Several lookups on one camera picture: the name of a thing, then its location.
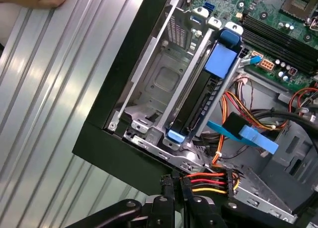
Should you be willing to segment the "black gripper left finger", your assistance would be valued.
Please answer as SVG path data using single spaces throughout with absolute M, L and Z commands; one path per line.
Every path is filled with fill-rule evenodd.
M 160 185 L 161 194 L 148 196 L 144 204 L 134 199 L 125 199 L 68 227 L 173 228 L 175 225 L 175 200 L 171 175 L 162 176 Z

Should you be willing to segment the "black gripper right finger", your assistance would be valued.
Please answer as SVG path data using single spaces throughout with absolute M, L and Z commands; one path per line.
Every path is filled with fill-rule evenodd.
M 190 179 L 180 179 L 185 228 L 294 228 L 296 225 L 229 198 L 217 206 L 210 197 L 195 195 Z

